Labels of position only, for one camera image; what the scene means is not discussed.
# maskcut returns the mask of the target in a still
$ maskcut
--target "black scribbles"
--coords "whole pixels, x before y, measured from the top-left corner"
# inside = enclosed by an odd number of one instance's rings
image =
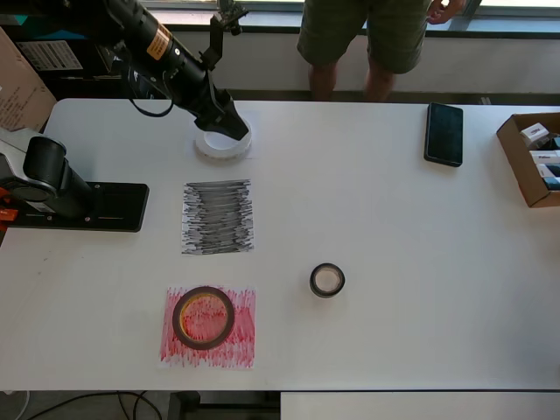
[[[208,255],[253,249],[251,181],[185,184],[183,254]]]

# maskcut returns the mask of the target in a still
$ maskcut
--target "window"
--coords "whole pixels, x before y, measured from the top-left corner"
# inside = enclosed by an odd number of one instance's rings
[[[215,10],[218,0],[144,0],[151,9]],[[236,0],[249,11],[301,12],[304,0]],[[556,22],[560,18],[560,0],[466,0],[462,14],[453,19],[451,30],[464,30],[475,17],[546,18]]]
[[[479,2],[478,15],[517,18],[558,18],[560,0],[473,0]]]
[[[494,7],[560,7],[560,0],[482,0],[480,5]]]

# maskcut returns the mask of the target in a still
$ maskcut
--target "hand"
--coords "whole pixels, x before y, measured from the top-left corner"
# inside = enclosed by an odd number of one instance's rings
[[[449,4],[443,6],[442,0],[433,0],[428,9],[428,23],[432,25],[444,24],[458,11],[465,7],[465,0],[449,0]]]

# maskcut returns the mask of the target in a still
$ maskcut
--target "roll of tape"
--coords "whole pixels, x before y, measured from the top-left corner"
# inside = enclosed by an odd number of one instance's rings
[[[215,337],[208,339],[198,339],[189,335],[187,331],[188,325],[185,325],[184,318],[185,312],[189,305],[193,304],[200,298],[217,298],[219,299],[226,311],[226,322],[221,331]],[[185,293],[175,305],[173,310],[173,317],[171,319],[173,331],[178,340],[185,346],[193,348],[194,350],[210,350],[211,348],[219,346],[223,343],[232,332],[234,328],[235,311],[228,295],[223,291],[210,286],[197,287]]]
[[[345,282],[342,270],[328,262],[318,265],[309,279],[311,291],[320,298],[332,298],[342,290]]]
[[[251,147],[251,126],[243,119],[248,127],[248,133],[241,140],[234,140],[228,136],[213,131],[201,131],[194,140],[197,151],[206,158],[217,161],[231,161],[243,158]]]

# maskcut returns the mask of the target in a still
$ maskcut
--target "white roll of tape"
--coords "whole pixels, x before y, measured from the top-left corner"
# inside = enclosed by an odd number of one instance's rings
[[[228,136],[213,131],[201,131],[194,140],[197,151],[203,156],[220,160],[236,160],[243,158],[251,147],[251,126],[243,119],[248,127],[248,133],[241,140],[234,140]]]

